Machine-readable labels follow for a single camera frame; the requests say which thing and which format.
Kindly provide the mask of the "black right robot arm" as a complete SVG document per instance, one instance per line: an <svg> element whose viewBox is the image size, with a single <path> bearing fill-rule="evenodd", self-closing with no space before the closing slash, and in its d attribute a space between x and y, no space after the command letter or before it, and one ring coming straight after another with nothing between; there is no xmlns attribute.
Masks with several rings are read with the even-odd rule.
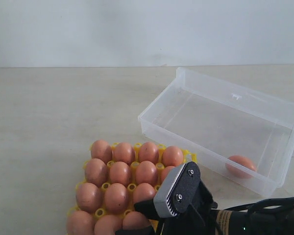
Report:
<svg viewBox="0 0 294 235"><path fill-rule="evenodd" d="M155 200L134 208L158 227L120 229L118 235L294 235L294 197L265 199L219 210L212 194L198 178L163 183Z"/></svg>

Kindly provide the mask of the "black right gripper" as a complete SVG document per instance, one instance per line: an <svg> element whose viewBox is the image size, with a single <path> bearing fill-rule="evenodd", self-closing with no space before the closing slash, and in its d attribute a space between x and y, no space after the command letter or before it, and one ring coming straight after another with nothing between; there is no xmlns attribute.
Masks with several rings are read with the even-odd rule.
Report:
<svg viewBox="0 0 294 235"><path fill-rule="evenodd" d="M212 209L217 209L211 192L203 182L197 186L192 202L185 213L176 217L160 219L153 200L134 204L135 211L142 213L147 219L160 220L156 232L152 226L141 229L121 229L115 235L218 235L220 226Z"/></svg>

